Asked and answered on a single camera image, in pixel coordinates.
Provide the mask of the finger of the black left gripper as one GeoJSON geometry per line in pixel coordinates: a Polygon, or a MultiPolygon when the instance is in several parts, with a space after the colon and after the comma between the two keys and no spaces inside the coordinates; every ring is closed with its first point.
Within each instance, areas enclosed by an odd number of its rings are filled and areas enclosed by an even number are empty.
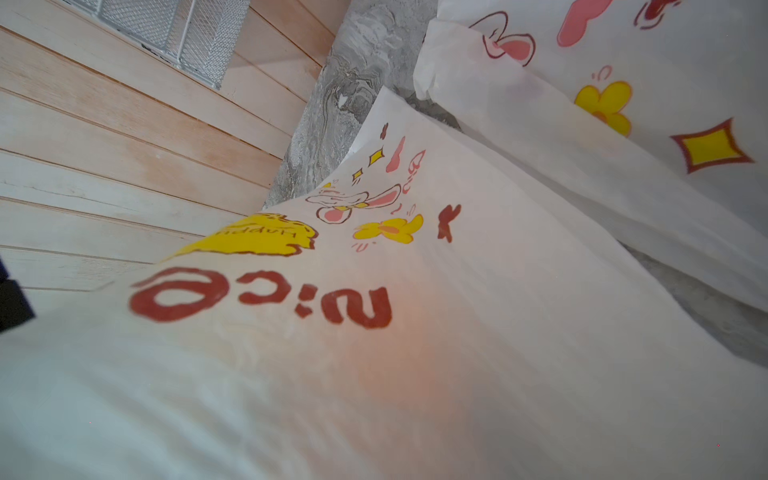
{"type": "Polygon", "coordinates": [[[19,283],[12,279],[1,264],[0,281],[0,332],[20,326],[35,317],[32,306],[19,283]]]}

